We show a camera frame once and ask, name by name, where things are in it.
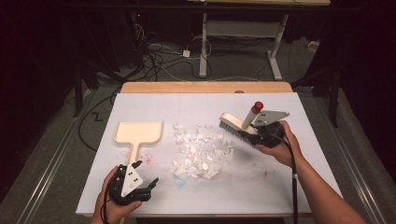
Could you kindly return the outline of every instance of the desk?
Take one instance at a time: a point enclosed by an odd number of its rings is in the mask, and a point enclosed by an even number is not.
[[[221,4],[253,4],[253,5],[284,5],[284,6],[328,6],[330,0],[207,0],[205,5],[210,3]],[[285,31],[288,15],[283,15],[280,22],[256,22],[256,21],[212,21],[204,13],[202,25],[202,47],[200,61],[200,77],[206,77],[207,65],[207,36],[208,35],[225,35],[225,36],[252,36],[252,37],[274,37],[275,44],[272,50],[267,51],[269,64],[273,71],[274,79],[282,80],[279,67],[276,62],[276,54]]]
[[[251,82],[163,82],[125,83],[117,96],[105,133],[81,195],[77,213],[91,216],[103,178],[114,165],[125,164],[129,146],[113,140],[119,121],[163,121],[162,139],[152,147],[141,147],[139,174],[144,179],[159,177],[153,197],[133,212],[134,217],[291,217],[291,172],[274,158],[261,154],[219,127],[219,115],[230,112],[244,117],[253,99],[260,98],[268,110],[289,111],[286,120],[299,139],[306,158],[340,193],[324,158],[297,93],[289,84]],[[174,125],[193,133],[197,124],[223,133],[234,142],[234,155],[219,174],[180,181],[172,161],[185,157],[178,152]],[[304,192],[298,187],[300,215],[309,215]]]

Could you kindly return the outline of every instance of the white paddle handle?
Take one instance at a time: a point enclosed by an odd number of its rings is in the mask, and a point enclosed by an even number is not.
[[[139,144],[131,144],[131,149],[129,151],[128,164],[136,162],[137,151],[139,150]]]

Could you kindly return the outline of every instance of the finger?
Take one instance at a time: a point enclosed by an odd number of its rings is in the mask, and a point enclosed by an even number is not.
[[[266,154],[266,155],[272,155],[273,150],[271,150],[271,148],[266,147],[264,145],[258,144],[255,146],[255,148],[257,148],[260,152]]]
[[[106,176],[105,180],[103,181],[103,186],[102,186],[102,192],[104,192],[106,190],[106,186],[108,181],[110,181],[111,177],[113,177],[113,175],[117,172],[117,170],[119,169],[119,166],[115,166],[110,173],[108,173],[108,175]]]
[[[285,130],[285,133],[290,133],[291,132],[290,126],[289,126],[287,121],[280,120],[279,123],[280,123],[280,125],[282,125],[283,130]]]
[[[122,213],[126,216],[142,205],[142,202],[136,201],[122,207]]]

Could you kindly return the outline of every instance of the hand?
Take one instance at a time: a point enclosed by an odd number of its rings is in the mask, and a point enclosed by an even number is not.
[[[105,178],[105,181],[102,186],[102,191],[99,193],[98,198],[96,200],[95,212],[93,214],[91,223],[103,223],[101,214],[103,212],[102,206],[104,203],[103,199],[104,199],[105,192],[106,192],[106,186],[107,186],[108,182],[110,181],[111,177],[117,172],[118,168],[119,168],[118,166],[114,167]],[[108,195],[107,195],[107,199],[109,201],[106,203],[105,206],[106,206],[106,210],[107,210],[106,215],[107,215],[108,223],[119,223],[123,217],[130,214],[136,208],[138,208],[138,207],[140,207],[140,205],[142,205],[142,202],[136,201],[136,202],[130,203],[125,206],[120,206],[120,205],[117,205],[116,203],[114,203]]]
[[[291,149],[293,150],[294,154],[294,159],[296,160],[296,163],[298,161],[304,161],[304,156],[301,153],[300,150],[300,145],[298,143],[298,140],[294,133],[291,132],[289,124],[285,120],[280,120],[279,121],[280,125],[282,125],[283,129],[285,130],[286,136],[284,137],[284,140],[286,142],[289,142]],[[285,144],[280,143],[278,146],[269,148],[264,145],[258,144],[256,145],[256,148],[266,154],[275,157],[277,161],[280,163],[287,165],[291,167],[291,156],[288,148],[285,146]]]

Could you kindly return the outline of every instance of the dark background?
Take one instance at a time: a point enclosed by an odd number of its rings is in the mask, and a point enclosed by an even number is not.
[[[99,1],[85,2],[95,4]],[[332,1],[332,5],[355,7],[362,2]],[[302,36],[322,40],[308,77],[338,59],[341,87],[375,152],[395,180],[396,34],[392,30],[396,8],[390,0],[367,3],[359,13],[330,17],[309,13],[290,15],[284,40],[291,42]],[[145,30],[155,31],[181,45],[187,45],[192,35],[201,32],[199,13],[137,13]],[[109,71],[120,71],[120,65],[136,61],[138,53],[130,23],[131,16],[136,15],[125,11],[68,10],[49,0],[0,3],[1,200],[35,148],[46,124],[64,104],[64,97],[74,84],[76,61],[90,60],[97,68]],[[269,19],[225,13],[211,16],[225,20]],[[84,74],[94,72],[92,68],[84,70]],[[94,86],[92,76],[91,79],[83,78],[87,85]],[[306,83],[324,87],[325,91],[331,84],[329,75]]]

